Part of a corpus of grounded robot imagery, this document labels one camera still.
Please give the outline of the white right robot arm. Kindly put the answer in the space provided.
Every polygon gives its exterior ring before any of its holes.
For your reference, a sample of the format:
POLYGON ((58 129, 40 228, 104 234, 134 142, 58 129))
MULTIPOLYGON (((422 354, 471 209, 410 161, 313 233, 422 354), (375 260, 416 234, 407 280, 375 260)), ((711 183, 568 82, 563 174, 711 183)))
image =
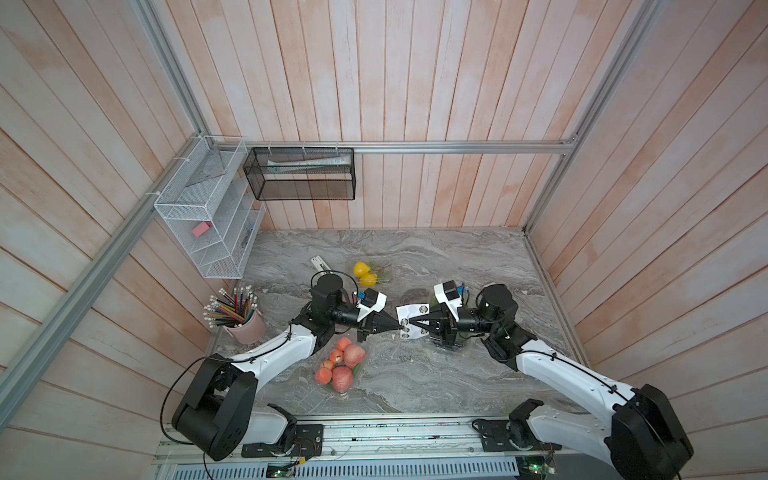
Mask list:
POLYGON ((573 414, 529 398, 507 421, 476 419, 487 451, 562 446, 601 460, 624 479, 678 479, 694 448, 668 397, 612 380, 563 356, 516 321, 518 304, 503 284, 489 284, 472 308, 452 281, 434 288, 435 304, 397 309, 409 338, 430 336, 444 346, 478 338, 490 357, 535 378, 582 408, 573 414))

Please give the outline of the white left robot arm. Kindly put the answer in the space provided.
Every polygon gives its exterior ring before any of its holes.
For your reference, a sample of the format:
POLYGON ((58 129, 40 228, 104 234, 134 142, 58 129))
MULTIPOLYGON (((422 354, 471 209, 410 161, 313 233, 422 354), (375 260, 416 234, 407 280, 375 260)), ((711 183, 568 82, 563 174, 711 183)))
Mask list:
POLYGON ((338 326, 355 329, 360 341, 401 329, 384 311, 384 294, 367 289, 361 299, 351 300, 337 271, 316 274, 310 294, 281 335, 242 354, 213 354, 196 361, 199 370, 171 418, 171 427, 183 436, 181 444, 198 447, 214 461, 251 444, 272 455, 296 455, 301 443, 295 417, 275 404, 256 409, 258 390, 320 351, 337 335, 338 326))

